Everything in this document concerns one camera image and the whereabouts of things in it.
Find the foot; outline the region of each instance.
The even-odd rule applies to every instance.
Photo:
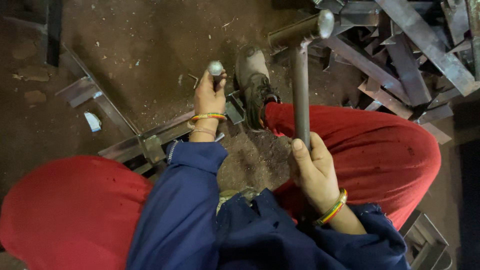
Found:
[[[259,48],[244,46],[240,49],[235,76],[246,107],[248,127],[254,132],[264,131],[265,105],[268,102],[280,103],[280,98],[270,85],[265,56]]]

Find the metal rod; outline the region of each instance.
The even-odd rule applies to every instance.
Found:
[[[310,150],[310,115],[308,102],[308,53],[307,45],[290,47],[290,62],[293,70],[293,112],[295,137],[301,139]]]

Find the multicolored bangle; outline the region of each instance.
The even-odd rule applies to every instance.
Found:
[[[340,196],[338,197],[337,202],[330,208],[321,218],[317,219],[317,225],[325,225],[342,209],[342,207],[347,202],[347,190],[340,188]]]
[[[201,113],[197,114],[192,117],[192,122],[197,121],[199,119],[205,119],[205,118],[217,118],[219,120],[226,120],[227,117],[224,114],[221,113]]]

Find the red trouser leg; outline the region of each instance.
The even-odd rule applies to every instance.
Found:
[[[293,106],[268,103],[265,124],[277,136],[295,133]],[[310,130],[332,153],[338,185],[352,205],[377,203],[397,229],[427,192],[440,169],[435,138],[419,125],[395,115],[310,106]],[[306,200],[289,180],[275,191],[292,216]]]
[[[8,192],[0,241],[29,270],[123,270],[151,188],[101,157],[49,162]]]

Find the dirt floor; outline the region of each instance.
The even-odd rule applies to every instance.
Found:
[[[233,91],[236,52],[249,43],[264,50],[272,85],[284,102],[291,102],[288,62],[274,62],[266,42],[269,32],[305,16],[298,6],[282,5],[285,2],[66,0],[62,41],[85,62],[120,111],[145,131],[192,110],[195,80],[188,74],[201,76],[211,60],[223,63],[227,92]],[[32,43],[34,49],[26,51],[33,56],[14,58],[16,50]],[[38,66],[38,45],[35,31],[0,21],[0,198],[46,161],[95,155],[126,139],[94,102],[73,109],[54,96],[76,80],[63,63],[46,67],[47,82],[12,77],[21,68]],[[348,99],[356,104],[361,81],[361,72],[353,66],[336,62],[324,73],[321,63],[309,61],[311,104],[340,106]],[[46,101],[27,103],[25,94],[36,90]],[[91,132],[83,116],[86,110],[99,116],[101,131]],[[286,138],[252,133],[230,122],[219,129],[229,152],[218,173],[221,190],[274,189],[287,180]],[[0,269],[23,267],[0,255]]]

